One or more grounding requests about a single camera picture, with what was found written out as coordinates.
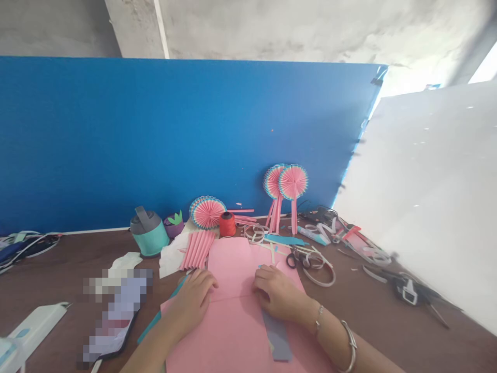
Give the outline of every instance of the purple pot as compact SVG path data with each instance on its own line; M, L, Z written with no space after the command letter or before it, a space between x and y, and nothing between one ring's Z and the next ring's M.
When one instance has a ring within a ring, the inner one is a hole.
M181 222L178 225L174 225L169 221L168 218L174 219L174 215L169 215L164 220L164 226L166 227L166 233L169 236L169 238L175 238L177 235L179 235L183 231L183 228L185 228L185 223Z

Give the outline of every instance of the silver bracelet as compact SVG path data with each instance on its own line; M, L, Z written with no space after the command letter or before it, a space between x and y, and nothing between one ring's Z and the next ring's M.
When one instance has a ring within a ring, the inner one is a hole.
M319 323L319 318L321 317L321 315L323 314L323 305L320 305L319 306L319 311L318 311L318 315L317 315L317 319L316 319L316 338L317 338L317 333L319 332L319 329L321 328L321 324Z
M354 370L354 366L356 365L356 350L357 350L357 345L356 345L356 340L354 338L354 334L352 334L352 331L348 327L347 323L345 321L341 321L342 325L345 327L345 330L347 330L348 334L348 344L352 348L352 358L350 359L350 365L348 366L347 370L339 370L340 373L350 373Z

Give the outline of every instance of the paper fan on stick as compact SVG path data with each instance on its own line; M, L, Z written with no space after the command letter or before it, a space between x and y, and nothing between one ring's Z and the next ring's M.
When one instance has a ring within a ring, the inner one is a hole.
M224 203L211 196L198 197L190 206L190 216L195 225L201 229L217 228L219 215L225 211Z
M297 234L297 198L307 189L307 172L298 164L292 164L281 172L279 187L281 194L291 201L291 232Z
M280 174L288 166L284 163L278 163L267 170L262 182L264 190L273 199L271 208L269 209L266 226L269 228L269 233L280 232L280 216L281 216L281 203L283 196L280 191L279 181Z

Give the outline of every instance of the teal cup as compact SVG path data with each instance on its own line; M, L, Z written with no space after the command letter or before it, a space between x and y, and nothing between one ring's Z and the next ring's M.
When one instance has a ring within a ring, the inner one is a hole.
M140 206L135 209L130 230L144 257L156 256L164 246L169 245L169 237L162 219L153 211L145 211Z

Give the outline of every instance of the green paper leaf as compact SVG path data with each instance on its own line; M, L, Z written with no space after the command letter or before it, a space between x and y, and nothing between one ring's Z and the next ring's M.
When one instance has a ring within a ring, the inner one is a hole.
M174 219L173 218L167 218L171 222L171 224L178 225L183 221L183 213L180 210L180 214L178 215L176 212L174 213Z

